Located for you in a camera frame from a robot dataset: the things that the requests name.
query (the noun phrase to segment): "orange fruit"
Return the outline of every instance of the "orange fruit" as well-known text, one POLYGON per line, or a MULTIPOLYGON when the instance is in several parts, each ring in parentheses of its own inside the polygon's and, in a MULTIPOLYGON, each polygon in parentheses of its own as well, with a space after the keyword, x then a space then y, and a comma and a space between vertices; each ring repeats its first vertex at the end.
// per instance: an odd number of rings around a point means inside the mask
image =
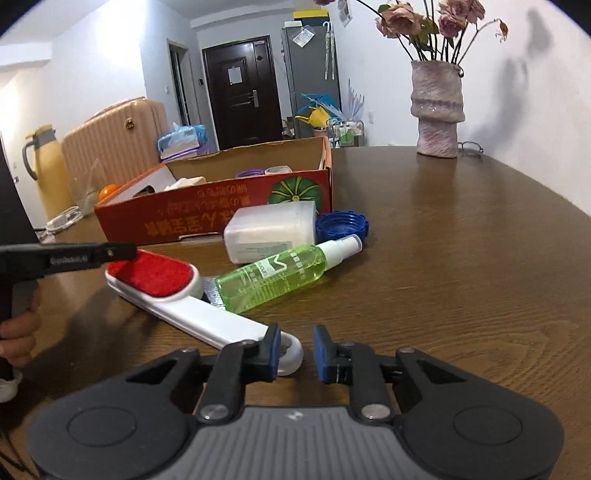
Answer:
POLYGON ((107 198, 111 193, 119 190, 119 185, 116 183, 111 183, 107 185, 104 189, 102 189, 99 193, 99 202, 102 202, 105 198, 107 198))

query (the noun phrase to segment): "ceiling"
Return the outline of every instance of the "ceiling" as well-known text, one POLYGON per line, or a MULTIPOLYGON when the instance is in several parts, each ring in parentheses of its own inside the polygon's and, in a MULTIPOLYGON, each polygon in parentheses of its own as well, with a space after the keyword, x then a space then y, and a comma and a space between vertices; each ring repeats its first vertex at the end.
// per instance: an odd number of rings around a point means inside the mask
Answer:
MULTIPOLYGON (((6 34, 0 45, 51 41, 109 0, 44 0, 6 34)), ((160 0, 189 20, 250 5, 271 6, 281 0, 160 0)), ((293 0, 296 10, 312 8, 313 0, 293 0)))
POLYGON ((107 2, 108 0, 45 0, 14 24, 0 38, 0 45, 51 41, 107 2))
POLYGON ((160 0, 162 3, 174 8, 184 17, 194 18, 210 15, 233 8, 247 5, 273 5, 280 0, 160 0))

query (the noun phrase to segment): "wooden table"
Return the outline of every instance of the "wooden table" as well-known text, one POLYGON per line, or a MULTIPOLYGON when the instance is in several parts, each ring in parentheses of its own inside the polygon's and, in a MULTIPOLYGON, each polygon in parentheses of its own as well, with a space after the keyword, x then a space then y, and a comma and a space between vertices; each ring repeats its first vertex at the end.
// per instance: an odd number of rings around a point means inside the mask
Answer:
MULTIPOLYGON (((335 208, 366 214, 366 248, 316 285, 248 312, 279 322, 306 354, 292 378, 248 387, 247 401, 346 402, 345 387, 317 381, 311 333, 322 322, 336 340, 390 355, 415 346, 543 402, 566 430, 553 478, 589 478, 591 219, 489 158, 351 148, 335 151, 334 164, 335 208)), ((92 218, 60 238, 102 239, 92 218)), ((233 268, 219 241, 151 250, 204 275, 233 268)), ((0 409, 20 451, 22 425, 51 400, 177 348, 213 352, 119 299, 102 271, 57 275, 42 289, 37 356, 18 400, 0 409)))

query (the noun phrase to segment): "cardboard box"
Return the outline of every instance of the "cardboard box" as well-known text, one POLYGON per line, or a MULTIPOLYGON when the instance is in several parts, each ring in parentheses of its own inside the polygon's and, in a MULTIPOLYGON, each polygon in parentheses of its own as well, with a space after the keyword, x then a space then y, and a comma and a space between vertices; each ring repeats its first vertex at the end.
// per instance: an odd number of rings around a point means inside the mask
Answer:
POLYGON ((95 207, 111 242, 137 245, 174 242, 222 233, 236 210, 252 205, 313 199, 318 213, 332 210, 328 139, 306 138, 239 147, 203 157, 160 164, 95 207), (235 178, 253 168, 288 165, 292 173, 235 178), (180 178, 207 183, 165 192, 180 178), (155 193, 137 196, 147 187, 155 193))

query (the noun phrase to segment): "human hand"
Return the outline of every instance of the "human hand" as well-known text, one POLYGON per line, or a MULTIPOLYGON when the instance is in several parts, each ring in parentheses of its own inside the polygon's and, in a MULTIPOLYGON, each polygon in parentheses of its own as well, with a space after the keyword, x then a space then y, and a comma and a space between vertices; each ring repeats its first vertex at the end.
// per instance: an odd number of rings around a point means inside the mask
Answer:
POLYGON ((31 306, 26 313, 0 324, 0 356, 14 367, 24 367, 31 361, 35 347, 34 333, 41 326, 37 309, 41 304, 41 292, 35 292, 31 306))

